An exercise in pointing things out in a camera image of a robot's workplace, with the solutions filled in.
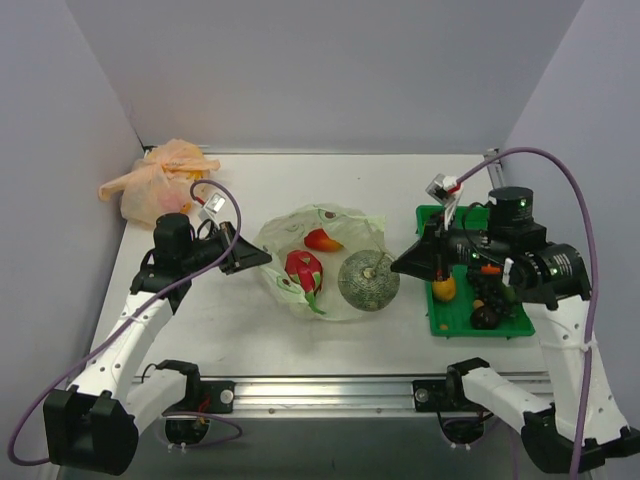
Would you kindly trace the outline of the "netted green cantaloupe melon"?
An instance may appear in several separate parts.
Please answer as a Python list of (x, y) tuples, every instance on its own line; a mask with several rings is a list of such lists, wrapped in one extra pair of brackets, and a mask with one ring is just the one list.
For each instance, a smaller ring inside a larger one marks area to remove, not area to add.
[(360, 250), (347, 257), (337, 280), (344, 300), (364, 312), (386, 308), (400, 287), (400, 276), (390, 269), (391, 263), (392, 257), (379, 250)]

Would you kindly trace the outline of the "pink dragon fruit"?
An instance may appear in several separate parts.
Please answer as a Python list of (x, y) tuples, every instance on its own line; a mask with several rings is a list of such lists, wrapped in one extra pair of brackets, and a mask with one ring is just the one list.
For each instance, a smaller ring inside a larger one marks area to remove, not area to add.
[(285, 272), (292, 282), (302, 288), (311, 311), (325, 315), (325, 312), (317, 306), (317, 295), (322, 289), (324, 280), (321, 262), (309, 251), (294, 250), (286, 256)]

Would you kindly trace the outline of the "pale green plastic bag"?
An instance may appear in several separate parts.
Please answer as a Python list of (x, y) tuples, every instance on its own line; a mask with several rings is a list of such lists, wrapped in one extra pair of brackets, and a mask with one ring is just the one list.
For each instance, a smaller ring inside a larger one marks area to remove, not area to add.
[[(253, 240), (256, 246), (272, 256), (270, 263), (259, 268), (267, 290), (299, 319), (345, 322), (363, 317), (365, 313), (351, 306), (341, 295), (338, 274), (343, 262), (361, 250), (387, 251), (385, 227), (383, 215), (367, 215), (358, 209), (331, 203), (307, 205), (267, 221)], [(310, 308), (303, 289), (285, 272), (287, 254), (294, 250), (306, 251), (304, 239), (318, 228), (342, 245), (333, 253), (311, 252), (323, 267), (322, 288), (316, 301), (321, 313)]]

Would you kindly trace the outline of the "red orange mango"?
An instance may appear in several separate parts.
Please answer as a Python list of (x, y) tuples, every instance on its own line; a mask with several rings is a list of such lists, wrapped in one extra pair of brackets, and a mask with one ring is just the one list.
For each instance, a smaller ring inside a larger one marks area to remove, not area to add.
[(335, 253), (343, 249), (343, 245), (332, 239), (322, 228), (310, 231), (303, 243), (308, 249), (324, 253)]

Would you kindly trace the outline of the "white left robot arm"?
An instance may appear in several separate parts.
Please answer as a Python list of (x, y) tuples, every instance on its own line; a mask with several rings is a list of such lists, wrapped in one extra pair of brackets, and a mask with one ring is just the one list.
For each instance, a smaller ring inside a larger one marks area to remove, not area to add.
[(230, 275), (272, 260), (231, 223), (199, 238), (181, 213), (157, 220), (153, 242), (109, 337), (66, 389), (45, 398), (47, 447), (56, 465), (118, 476), (157, 418), (172, 409), (194, 413), (203, 395), (198, 366), (162, 361), (148, 380), (134, 386), (142, 361), (196, 276), (211, 268)]

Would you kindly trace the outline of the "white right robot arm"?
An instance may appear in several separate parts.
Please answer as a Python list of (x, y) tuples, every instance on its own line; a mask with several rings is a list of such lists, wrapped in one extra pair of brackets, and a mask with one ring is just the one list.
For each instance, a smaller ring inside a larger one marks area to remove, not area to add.
[(595, 340), (584, 337), (595, 300), (591, 277), (574, 247), (548, 241), (545, 227), (534, 221), (532, 190), (491, 190), (487, 226), (480, 230), (455, 217), (460, 188), (427, 191), (443, 209), (424, 222), (420, 239), (392, 271), (442, 281), (461, 265), (513, 288), (535, 329), (553, 389), (552, 401), (544, 401), (476, 357), (448, 366), (446, 402), (493, 413), (520, 435), (530, 460), (545, 473), (582, 473), (609, 458), (637, 454), (639, 432), (616, 404)]

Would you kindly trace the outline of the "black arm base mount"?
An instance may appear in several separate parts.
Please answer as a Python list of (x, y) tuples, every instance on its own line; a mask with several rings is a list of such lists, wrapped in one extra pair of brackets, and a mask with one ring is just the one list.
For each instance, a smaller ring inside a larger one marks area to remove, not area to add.
[(411, 382), (414, 409), (420, 413), (479, 412), (482, 407), (455, 398), (447, 387), (445, 374), (415, 378)]

